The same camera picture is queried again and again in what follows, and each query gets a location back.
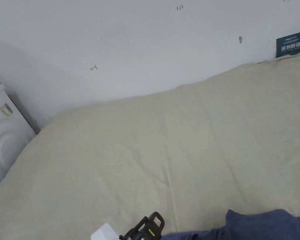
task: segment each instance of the sticker on radiator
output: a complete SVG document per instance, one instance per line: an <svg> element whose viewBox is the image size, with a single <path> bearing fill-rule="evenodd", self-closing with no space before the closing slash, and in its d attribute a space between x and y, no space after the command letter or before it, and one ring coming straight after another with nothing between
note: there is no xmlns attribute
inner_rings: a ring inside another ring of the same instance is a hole
<svg viewBox="0 0 300 240"><path fill-rule="evenodd" d="M159 220L159 218L158 218L158 217L155 217L153 221L154 221L154 223L155 223L155 224L157 224L157 225L158 225L158 227L160 227L160 225L161 225L161 221Z"/></svg>
<svg viewBox="0 0 300 240"><path fill-rule="evenodd" d="M152 236L154 236L154 233L153 233L153 231L151 231L151 230L149 229L149 232L152 234Z"/></svg>
<svg viewBox="0 0 300 240"><path fill-rule="evenodd" d="M300 52L300 32L277 39L276 58L284 55L295 55Z"/></svg>
<svg viewBox="0 0 300 240"><path fill-rule="evenodd" d="M9 107L9 105L5 104L3 105L0 110L4 113L5 116L9 117L12 113L13 110Z"/></svg>

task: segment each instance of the bed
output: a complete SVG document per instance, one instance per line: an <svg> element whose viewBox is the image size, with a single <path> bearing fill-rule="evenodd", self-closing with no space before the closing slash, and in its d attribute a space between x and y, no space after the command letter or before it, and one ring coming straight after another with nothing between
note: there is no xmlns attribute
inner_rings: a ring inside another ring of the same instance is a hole
<svg viewBox="0 0 300 240"><path fill-rule="evenodd" d="M228 209L300 216L300 54L162 93L57 116L0 183L0 239L124 234L154 211L163 233Z"/></svg>

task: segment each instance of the wall mark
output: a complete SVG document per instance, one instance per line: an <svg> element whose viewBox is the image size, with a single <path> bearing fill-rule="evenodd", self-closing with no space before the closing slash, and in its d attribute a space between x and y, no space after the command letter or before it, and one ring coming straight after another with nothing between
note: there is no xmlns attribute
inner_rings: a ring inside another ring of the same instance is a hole
<svg viewBox="0 0 300 240"><path fill-rule="evenodd" d="M93 70L94 68L96 68L98 70L98 68L96 67L96 65L94 65L94 67L91 67L90 69Z"/></svg>

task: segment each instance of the white sticker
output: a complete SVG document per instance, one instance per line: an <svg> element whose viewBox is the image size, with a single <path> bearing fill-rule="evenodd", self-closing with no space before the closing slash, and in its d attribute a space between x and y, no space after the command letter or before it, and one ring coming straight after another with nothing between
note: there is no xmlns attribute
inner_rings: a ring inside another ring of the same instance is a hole
<svg viewBox="0 0 300 240"><path fill-rule="evenodd" d="M160 225L161 225L161 221L159 220L159 218L158 218L158 217L155 217L153 221L155 222L155 224L157 224L157 225L158 225L158 227L160 227Z"/></svg>

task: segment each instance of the yellow label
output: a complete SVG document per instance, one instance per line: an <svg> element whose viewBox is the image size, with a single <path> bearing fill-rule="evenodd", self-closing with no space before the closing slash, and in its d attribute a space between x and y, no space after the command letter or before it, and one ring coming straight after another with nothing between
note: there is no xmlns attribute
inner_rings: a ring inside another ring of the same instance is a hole
<svg viewBox="0 0 300 240"><path fill-rule="evenodd" d="M149 232L152 234L152 236L154 236L154 233L149 229Z"/></svg>

